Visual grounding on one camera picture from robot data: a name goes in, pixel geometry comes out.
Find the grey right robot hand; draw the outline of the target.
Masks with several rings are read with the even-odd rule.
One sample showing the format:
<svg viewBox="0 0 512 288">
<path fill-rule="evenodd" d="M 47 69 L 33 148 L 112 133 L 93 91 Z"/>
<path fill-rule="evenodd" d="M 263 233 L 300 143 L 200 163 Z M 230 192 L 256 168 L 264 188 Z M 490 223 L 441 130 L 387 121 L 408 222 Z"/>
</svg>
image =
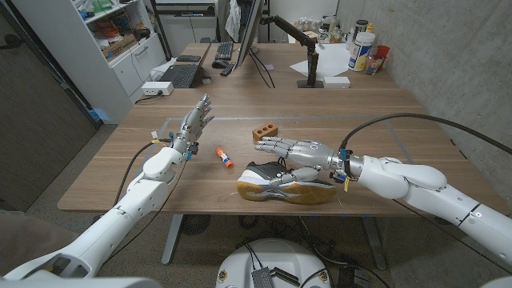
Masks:
<svg viewBox="0 0 512 288">
<path fill-rule="evenodd" d="M 356 179 L 362 172 L 362 161 L 349 159 L 347 153 L 335 151 L 320 142 L 263 137 L 254 148 L 302 165 L 302 168 L 272 178 L 271 186 L 282 186 L 289 182 L 312 182 L 318 177 L 320 170 L 331 170 L 337 181 Z"/>
</svg>

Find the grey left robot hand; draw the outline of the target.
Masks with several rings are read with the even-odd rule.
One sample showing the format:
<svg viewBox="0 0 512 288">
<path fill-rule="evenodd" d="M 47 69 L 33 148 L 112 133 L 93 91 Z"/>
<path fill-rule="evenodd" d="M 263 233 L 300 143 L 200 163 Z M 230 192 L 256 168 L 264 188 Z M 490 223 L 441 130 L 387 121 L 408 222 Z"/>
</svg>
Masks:
<svg viewBox="0 0 512 288">
<path fill-rule="evenodd" d="M 196 106 L 182 119 L 173 140 L 175 150 L 184 154 L 189 146 L 200 138 L 202 130 L 214 118 L 213 115 L 207 116 L 212 110 L 210 104 L 210 96 L 204 94 Z"/>
</svg>

